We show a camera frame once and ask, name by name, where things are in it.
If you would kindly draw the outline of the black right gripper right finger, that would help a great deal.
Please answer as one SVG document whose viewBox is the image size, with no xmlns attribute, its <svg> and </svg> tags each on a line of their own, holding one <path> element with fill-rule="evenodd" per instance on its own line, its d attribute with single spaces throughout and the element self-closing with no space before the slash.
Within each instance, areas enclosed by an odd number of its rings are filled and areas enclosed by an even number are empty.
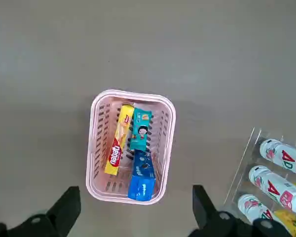
<svg viewBox="0 0 296 237">
<path fill-rule="evenodd" d="M 191 237 L 290 237 L 275 220 L 256 219 L 252 225 L 226 211 L 217 211 L 202 185 L 192 186 L 192 208 L 198 228 Z"/>
</svg>

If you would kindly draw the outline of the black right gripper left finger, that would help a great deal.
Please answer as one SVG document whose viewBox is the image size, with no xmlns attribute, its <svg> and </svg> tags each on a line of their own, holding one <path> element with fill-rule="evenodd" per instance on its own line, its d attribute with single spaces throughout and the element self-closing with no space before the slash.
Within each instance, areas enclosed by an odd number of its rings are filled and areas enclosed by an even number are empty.
<svg viewBox="0 0 296 237">
<path fill-rule="evenodd" d="M 80 213 L 80 189 L 70 186 L 46 213 L 33 215 L 12 229 L 0 223 L 0 237 L 66 237 Z"/>
</svg>

